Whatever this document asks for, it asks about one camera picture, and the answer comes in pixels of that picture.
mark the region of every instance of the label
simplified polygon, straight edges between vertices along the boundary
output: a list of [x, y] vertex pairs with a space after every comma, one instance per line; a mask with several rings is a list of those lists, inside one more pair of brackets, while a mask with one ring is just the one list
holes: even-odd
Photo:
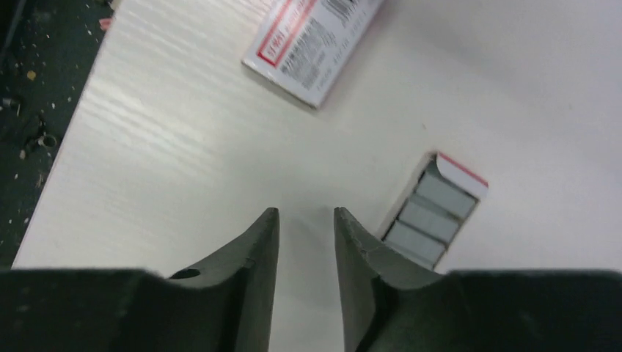
[[242, 62], [318, 107], [383, 0], [278, 0]]

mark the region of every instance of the dark floor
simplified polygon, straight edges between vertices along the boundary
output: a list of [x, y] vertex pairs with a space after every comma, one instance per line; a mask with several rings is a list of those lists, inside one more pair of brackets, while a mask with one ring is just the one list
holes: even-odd
[[0, 268], [15, 258], [58, 151], [40, 148], [21, 160], [23, 143], [37, 129], [37, 114], [50, 134], [64, 136], [103, 39], [98, 20], [111, 14], [93, 0], [26, 6], [13, 41], [18, 67], [3, 66], [0, 73], [0, 95], [24, 101], [19, 117], [0, 111]]

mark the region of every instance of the white table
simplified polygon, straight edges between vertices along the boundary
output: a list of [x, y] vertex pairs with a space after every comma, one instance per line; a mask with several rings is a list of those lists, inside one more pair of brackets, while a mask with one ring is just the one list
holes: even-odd
[[387, 0], [322, 109], [240, 65], [270, 0], [125, 0], [15, 261], [170, 275], [268, 206], [272, 351], [342, 351], [332, 209], [378, 232], [436, 148], [491, 189], [440, 271], [622, 270], [622, 5]]

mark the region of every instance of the table surface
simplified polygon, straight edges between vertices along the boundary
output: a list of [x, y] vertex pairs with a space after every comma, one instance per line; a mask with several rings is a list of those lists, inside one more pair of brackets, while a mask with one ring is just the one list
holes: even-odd
[[276, 206], [271, 351], [341, 351], [332, 209], [441, 150], [490, 192], [440, 271], [622, 270], [619, 1], [387, 0], [317, 111], [240, 64], [269, 7], [123, 2], [14, 267], [170, 275]]

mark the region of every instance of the open box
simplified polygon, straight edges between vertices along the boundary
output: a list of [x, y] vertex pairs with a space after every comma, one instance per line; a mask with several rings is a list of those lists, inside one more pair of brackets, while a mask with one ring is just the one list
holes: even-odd
[[449, 156], [431, 153], [410, 189], [383, 241], [413, 262], [434, 269], [489, 185]]

